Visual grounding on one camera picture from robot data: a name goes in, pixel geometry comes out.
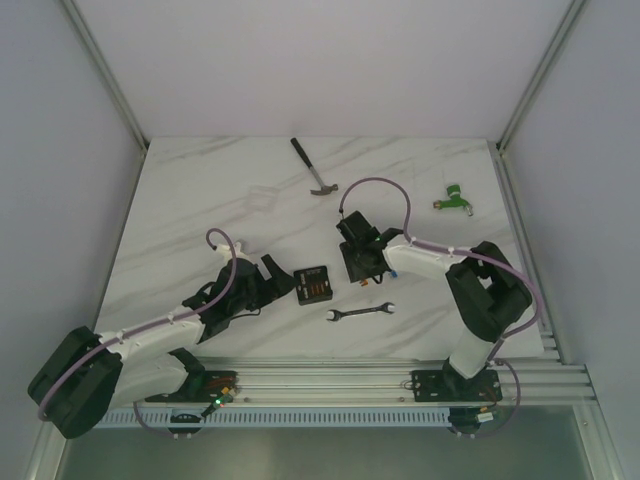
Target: table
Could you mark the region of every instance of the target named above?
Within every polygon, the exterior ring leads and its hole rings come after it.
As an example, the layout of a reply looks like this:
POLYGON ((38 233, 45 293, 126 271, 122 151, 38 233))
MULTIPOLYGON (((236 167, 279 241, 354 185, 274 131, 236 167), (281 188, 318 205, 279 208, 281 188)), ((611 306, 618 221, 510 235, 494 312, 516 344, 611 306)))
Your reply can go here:
MULTIPOLYGON (((117 330, 166 314, 215 280, 221 256, 205 232, 222 228, 259 264, 270 254, 289 273, 327 265, 331 302, 299 306, 294 292, 259 317, 234 320, 192 351, 225 358, 406 358, 440 360, 455 347, 463 323, 443 277, 411 274, 382 285, 350 284, 338 248, 342 192, 354 181, 382 176, 403 185, 413 203, 411 232, 446 245, 495 242, 519 267, 514 237, 486 141, 433 138, 299 138, 316 169, 338 192, 317 197, 317 184, 288 138, 155 138, 142 170, 96 331, 117 330), (434 200, 459 183, 473 204, 436 211, 434 200), (325 320, 328 308, 351 310, 396 304, 394 315, 325 320)), ((348 197, 345 213, 360 210, 381 231, 400 227, 404 199, 393 187, 368 183, 348 197)), ((526 312, 520 323, 530 318, 526 312)), ((537 326, 509 339, 500 355, 543 353, 537 326)))

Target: hammer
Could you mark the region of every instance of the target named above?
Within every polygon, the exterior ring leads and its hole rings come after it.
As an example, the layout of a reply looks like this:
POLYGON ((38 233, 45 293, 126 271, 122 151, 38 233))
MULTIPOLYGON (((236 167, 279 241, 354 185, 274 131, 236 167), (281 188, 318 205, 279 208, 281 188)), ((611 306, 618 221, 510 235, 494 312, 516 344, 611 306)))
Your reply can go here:
POLYGON ((320 190, 311 190, 311 195, 329 195, 331 192, 335 192, 336 190, 338 190, 337 183, 334 183, 330 187, 324 184, 324 182, 320 178, 320 175, 318 175, 318 172, 316 172, 316 169, 313 168, 311 160, 309 160, 307 153, 303 150, 302 145, 300 145, 300 142, 298 142, 297 138, 291 139, 291 145, 293 145, 293 148, 296 149, 296 152, 298 152, 298 155, 300 155, 300 158, 302 159, 304 164, 309 168, 311 173, 313 173, 313 176, 316 177, 316 180, 320 184, 320 190))

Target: green connector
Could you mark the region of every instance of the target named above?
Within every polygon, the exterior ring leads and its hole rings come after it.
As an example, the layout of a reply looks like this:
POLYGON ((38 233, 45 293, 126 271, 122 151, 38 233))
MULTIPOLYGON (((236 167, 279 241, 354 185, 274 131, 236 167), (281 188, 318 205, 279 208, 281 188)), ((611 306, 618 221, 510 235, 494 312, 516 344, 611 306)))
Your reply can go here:
POLYGON ((467 212, 467 215, 473 215, 473 207, 469 202, 467 202, 464 198, 460 196, 461 189, 460 185, 454 183, 453 185, 449 185, 447 187, 447 195, 449 196, 449 200, 436 200, 433 202, 433 208, 436 210, 442 210, 443 208, 464 208, 467 212))

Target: marble tabletop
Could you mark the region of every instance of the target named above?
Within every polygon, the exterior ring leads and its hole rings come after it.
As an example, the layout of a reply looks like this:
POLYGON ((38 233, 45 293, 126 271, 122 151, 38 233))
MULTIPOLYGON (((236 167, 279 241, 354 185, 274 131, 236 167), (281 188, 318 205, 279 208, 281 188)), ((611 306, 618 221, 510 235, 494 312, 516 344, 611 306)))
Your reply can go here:
MULTIPOLYGON (((269 253, 289 273, 326 265, 333 300, 299 306, 295 292, 259 317, 234 320, 194 353, 213 357, 377 357, 439 360, 449 356, 463 329, 444 279, 388 276, 382 285, 350 284, 336 229, 342 192, 354 181, 382 176, 403 185, 413 203, 412 234, 446 245, 498 244, 520 266, 514 237, 487 143, 478 139, 299 138, 328 184, 340 190, 317 197, 317 184, 288 138, 155 138, 102 305, 97 331, 116 330, 166 314, 204 283, 215 280, 222 258, 205 232, 222 228, 259 258, 269 253), (436 211, 434 200, 459 183, 473 204, 436 211), (338 323, 329 308, 352 310, 396 304, 394 315, 371 314, 338 323)), ((402 195, 368 183, 348 197, 345 213, 360 210, 379 230, 400 227, 402 195)), ((530 318, 526 312, 521 322, 530 318)), ((538 328, 512 337, 505 357, 542 354, 538 328)))

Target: white wall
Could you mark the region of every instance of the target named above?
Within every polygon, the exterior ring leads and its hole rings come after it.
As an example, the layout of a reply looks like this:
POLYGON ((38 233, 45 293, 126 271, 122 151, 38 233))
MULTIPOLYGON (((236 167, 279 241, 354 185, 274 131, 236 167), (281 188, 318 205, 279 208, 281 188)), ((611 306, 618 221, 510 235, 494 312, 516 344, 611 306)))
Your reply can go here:
POLYGON ((640 472, 640 3, 593 0, 510 161, 543 282, 640 472))
POLYGON ((148 137, 498 140, 569 0, 77 0, 148 137))
POLYGON ((27 385, 91 323, 138 149, 54 0, 0 6, 0 476, 39 427, 27 385))

